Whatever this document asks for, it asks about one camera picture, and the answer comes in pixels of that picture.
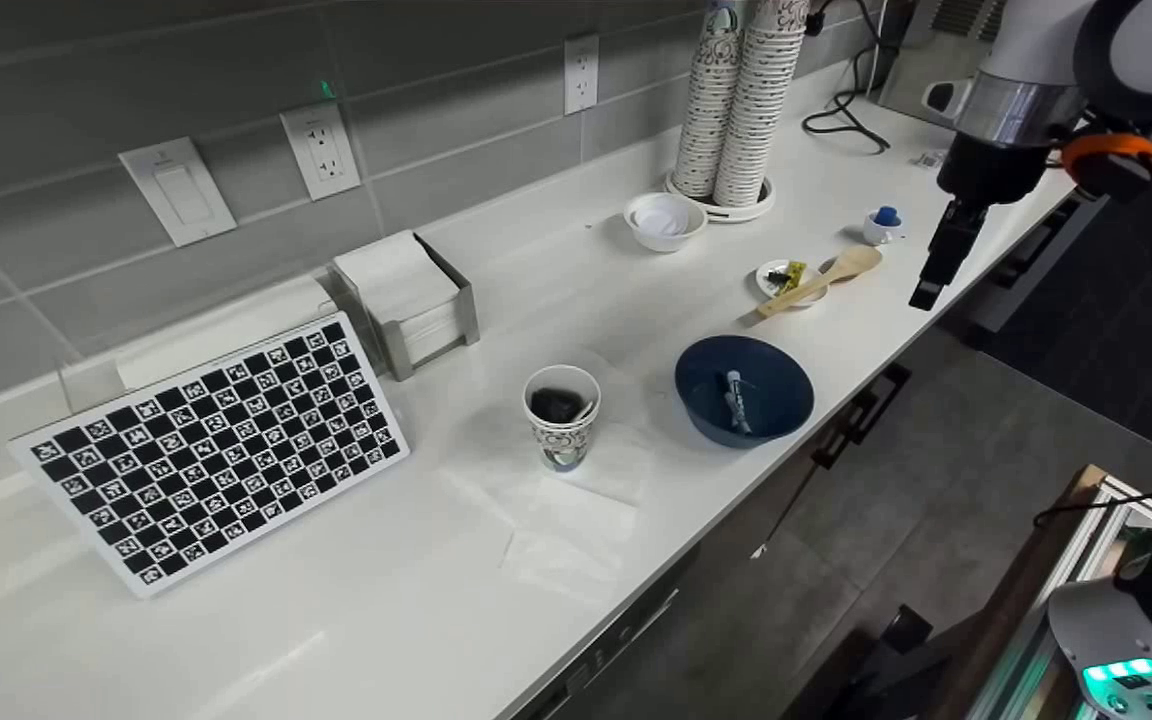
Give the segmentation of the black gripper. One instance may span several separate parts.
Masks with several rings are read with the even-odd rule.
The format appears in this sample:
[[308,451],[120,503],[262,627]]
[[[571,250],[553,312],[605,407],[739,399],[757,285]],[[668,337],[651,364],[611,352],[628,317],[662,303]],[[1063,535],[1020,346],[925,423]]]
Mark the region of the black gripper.
[[943,206],[933,230],[927,260],[909,294],[914,309],[927,312],[961,272],[985,222],[980,204],[1026,201],[1041,183],[1045,166],[1045,149],[996,149],[974,137],[957,137],[947,144],[935,183],[957,201]]

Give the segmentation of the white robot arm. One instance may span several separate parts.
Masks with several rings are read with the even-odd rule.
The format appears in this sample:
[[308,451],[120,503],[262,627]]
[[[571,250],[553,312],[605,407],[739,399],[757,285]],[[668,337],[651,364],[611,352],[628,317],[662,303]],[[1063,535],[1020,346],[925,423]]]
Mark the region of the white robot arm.
[[1010,0],[977,76],[961,85],[942,165],[947,206],[909,294],[933,309],[990,213],[1048,166],[1094,197],[1152,191],[1152,0]]

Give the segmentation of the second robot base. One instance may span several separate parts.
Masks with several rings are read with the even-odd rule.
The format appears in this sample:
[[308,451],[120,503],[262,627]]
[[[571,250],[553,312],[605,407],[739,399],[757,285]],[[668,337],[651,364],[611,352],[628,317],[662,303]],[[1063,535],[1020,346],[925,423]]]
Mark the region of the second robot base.
[[1037,527],[1059,519],[1071,535],[1020,598],[970,720],[1152,720],[1152,492],[1098,476]]

